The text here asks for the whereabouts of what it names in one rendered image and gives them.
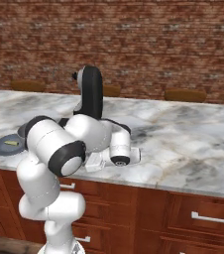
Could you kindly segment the brown wooden drawer front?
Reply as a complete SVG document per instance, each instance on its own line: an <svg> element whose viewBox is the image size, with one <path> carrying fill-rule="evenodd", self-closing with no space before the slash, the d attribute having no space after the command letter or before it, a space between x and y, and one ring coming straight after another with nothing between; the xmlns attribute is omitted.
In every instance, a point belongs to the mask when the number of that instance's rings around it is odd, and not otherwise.
<svg viewBox="0 0 224 254"><path fill-rule="evenodd" d="M77 179L60 179L61 184L75 183L74 191L86 200L85 218L126 225L135 215L136 190L132 187Z"/></svg>
<svg viewBox="0 0 224 254"><path fill-rule="evenodd" d="M224 219L223 198L173 194L169 208L169 229L224 236L224 223L191 218L191 212L197 211L202 216Z"/></svg>
<svg viewBox="0 0 224 254"><path fill-rule="evenodd" d="M74 223L72 231L75 237L91 237L90 242L80 241L86 254L132 254L129 227Z"/></svg>
<svg viewBox="0 0 224 254"><path fill-rule="evenodd" d="M224 254L221 244L205 244L179 238L163 237L159 254Z"/></svg>

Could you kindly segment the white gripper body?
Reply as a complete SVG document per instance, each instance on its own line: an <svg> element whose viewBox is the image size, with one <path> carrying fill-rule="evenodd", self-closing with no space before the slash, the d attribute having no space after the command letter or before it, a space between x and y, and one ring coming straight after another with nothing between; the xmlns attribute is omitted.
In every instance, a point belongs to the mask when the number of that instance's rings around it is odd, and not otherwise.
<svg viewBox="0 0 224 254"><path fill-rule="evenodd" d="M141 161L141 151L139 148L132 147L130 153L130 165L138 164ZM91 153L84 163L87 172L98 172L105 167L115 167L109 157L109 149L99 153Z"/></svg>

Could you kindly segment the brown wooden cupboard door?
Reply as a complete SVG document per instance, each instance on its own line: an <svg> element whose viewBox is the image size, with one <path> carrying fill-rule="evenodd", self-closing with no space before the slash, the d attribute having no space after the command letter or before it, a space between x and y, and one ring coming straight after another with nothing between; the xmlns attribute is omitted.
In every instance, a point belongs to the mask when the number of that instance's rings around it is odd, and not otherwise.
<svg viewBox="0 0 224 254"><path fill-rule="evenodd" d="M13 171L0 170L0 236L25 240L19 215L10 198L9 189L19 188Z"/></svg>

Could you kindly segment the dark grey round dish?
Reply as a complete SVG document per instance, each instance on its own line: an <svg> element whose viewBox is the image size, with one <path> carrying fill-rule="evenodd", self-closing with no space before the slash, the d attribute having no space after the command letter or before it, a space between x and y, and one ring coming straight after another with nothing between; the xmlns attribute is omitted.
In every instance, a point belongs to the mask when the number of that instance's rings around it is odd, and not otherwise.
<svg viewBox="0 0 224 254"><path fill-rule="evenodd" d="M26 126L27 126L27 123L23 124L17 131L17 134L19 135L19 137L21 138L25 138L26 135L25 135L25 130L26 130Z"/></svg>

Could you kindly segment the dark grey plate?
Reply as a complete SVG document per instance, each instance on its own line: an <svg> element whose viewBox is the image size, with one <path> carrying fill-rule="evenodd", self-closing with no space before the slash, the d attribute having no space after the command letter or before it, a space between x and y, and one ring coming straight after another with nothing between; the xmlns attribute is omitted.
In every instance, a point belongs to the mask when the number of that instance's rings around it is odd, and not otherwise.
<svg viewBox="0 0 224 254"><path fill-rule="evenodd" d="M19 146L6 145L4 144L4 141L17 141L19 142ZM10 134L0 138L0 156L14 156L22 153L24 150L24 140L20 138L17 134Z"/></svg>

